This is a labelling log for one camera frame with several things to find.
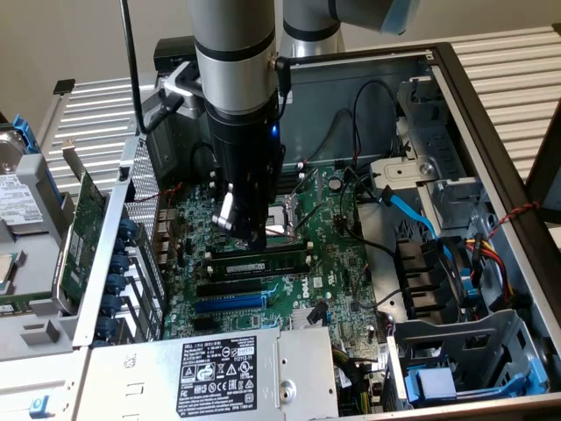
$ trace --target green circuit board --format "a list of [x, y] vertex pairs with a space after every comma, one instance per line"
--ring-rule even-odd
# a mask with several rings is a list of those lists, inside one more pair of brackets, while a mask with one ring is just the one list
[[[294, 327], [291, 324], [295, 321], [293, 315], [301, 309], [311, 310], [323, 299], [329, 305], [332, 343], [343, 347], [350, 356], [376, 358], [376, 343], [367, 340], [367, 329], [375, 323], [374, 315], [371, 311], [364, 311], [352, 305], [349, 287], [350, 282], [357, 282], [361, 300], [373, 300], [372, 285], [369, 282], [365, 283], [362, 277], [367, 264], [366, 250], [358, 241], [341, 236], [333, 224], [333, 217], [339, 213], [339, 194], [329, 190], [328, 180], [334, 176], [342, 179], [343, 171], [333, 167], [319, 168], [317, 174], [310, 177], [299, 189], [300, 220], [315, 209], [319, 200], [322, 203], [299, 231], [303, 238], [313, 243], [313, 251], [310, 252], [312, 264], [309, 273], [262, 278], [264, 290], [274, 291], [267, 300], [265, 309], [230, 310], [199, 315], [195, 313], [195, 303], [200, 300], [196, 295], [196, 287], [209, 282], [205, 251], [208, 247], [219, 252], [243, 250], [245, 244], [240, 240], [225, 237], [212, 225], [211, 216], [215, 202], [207, 196], [209, 192], [198, 187], [190, 191], [176, 206], [186, 219], [186, 227], [180, 227], [178, 231], [181, 232], [183, 240], [190, 239], [191, 250], [184, 268], [179, 268], [174, 258], [168, 261], [167, 287], [170, 307], [165, 320], [165, 339], [208, 334], [197, 332], [193, 328], [190, 320], [197, 317], [212, 317], [219, 324], [219, 329], [212, 333], [276, 326], [291, 329]], [[349, 189], [344, 196], [345, 213], [351, 213], [351, 200], [352, 193]], [[269, 240], [275, 246], [290, 241], [291, 239], [287, 238]], [[268, 260], [273, 267], [287, 265], [288, 255], [291, 255], [293, 260], [303, 259], [298, 253], [284, 253], [260, 257], [259, 261]]]
[[96, 255], [103, 226], [104, 200], [91, 176], [85, 172], [76, 204], [75, 216], [60, 251], [55, 276], [62, 271], [61, 287], [79, 303], [88, 286], [89, 273]]

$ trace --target warning label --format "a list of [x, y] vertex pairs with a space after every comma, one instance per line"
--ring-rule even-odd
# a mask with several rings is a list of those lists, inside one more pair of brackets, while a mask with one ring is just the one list
[[31, 192], [15, 174], [0, 175], [0, 218], [7, 225], [43, 222]]
[[257, 409], [257, 337], [183, 345], [177, 413], [200, 417]]

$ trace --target blue pcie slot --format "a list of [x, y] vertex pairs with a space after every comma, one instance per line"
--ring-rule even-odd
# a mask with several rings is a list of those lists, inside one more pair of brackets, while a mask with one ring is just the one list
[[232, 296], [229, 298], [199, 301], [195, 303], [197, 313], [211, 313], [212, 311], [242, 310], [260, 307], [266, 308], [266, 296], [253, 294], [250, 296]]

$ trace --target pcie slot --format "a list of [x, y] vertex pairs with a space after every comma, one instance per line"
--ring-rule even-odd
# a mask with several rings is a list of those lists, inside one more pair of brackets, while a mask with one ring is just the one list
[[261, 292], [263, 284], [260, 280], [247, 282], [220, 282], [208, 283], [196, 287], [196, 294], [200, 297], [207, 296], [232, 296], [236, 294], [249, 294]]
[[210, 276], [210, 279], [213, 282], [222, 282], [222, 281], [244, 281], [247, 279], [259, 279], [259, 278], [267, 278], [270, 276], [283, 276], [283, 275], [299, 275], [299, 274], [308, 274], [310, 271], [310, 267], [308, 265], [297, 266], [294, 268], [276, 268], [271, 270], [260, 270], [254, 272], [248, 272], [245, 274], [214, 274]]
[[242, 310], [266, 308], [266, 296], [253, 294], [249, 296], [233, 296], [216, 300], [199, 301], [195, 303], [195, 312], [211, 313], [213, 311]]

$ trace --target blue plastic tab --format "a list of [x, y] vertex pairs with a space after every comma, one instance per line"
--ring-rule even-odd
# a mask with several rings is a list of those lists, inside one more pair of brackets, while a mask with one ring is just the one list
[[16, 129], [19, 134], [24, 138], [25, 147], [28, 153], [39, 153], [39, 145], [37, 145], [37, 140], [32, 132], [32, 128], [27, 123], [27, 120], [23, 120], [19, 114], [14, 118], [14, 129]]
[[[41, 150], [39, 149], [39, 145], [37, 144], [37, 140], [35, 139], [35, 135], [33, 134], [31, 126], [29, 125], [29, 123], [27, 123], [27, 120], [23, 120], [19, 116], [19, 114], [17, 114], [16, 118], [14, 118], [13, 126], [14, 129], [16, 129], [19, 134], [21, 134], [21, 137], [25, 142], [25, 148], [27, 149], [27, 153], [41, 153]], [[56, 187], [56, 184], [53, 179], [53, 175], [51, 174], [51, 171], [49, 171], [48, 168], [46, 169], [46, 177], [49, 179], [49, 182], [51, 183], [51, 187], [53, 188], [57, 201], [59, 202], [59, 204], [62, 204], [62, 195], [59, 192], [59, 188]]]
[[34, 398], [32, 400], [31, 406], [29, 407], [29, 417], [31, 419], [49, 418], [49, 414], [46, 412], [46, 405], [48, 404], [48, 400], [48, 395]]
[[526, 395], [541, 395], [547, 392], [548, 381], [545, 368], [539, 358], [534, 357], [529, 361], [528, 385]]

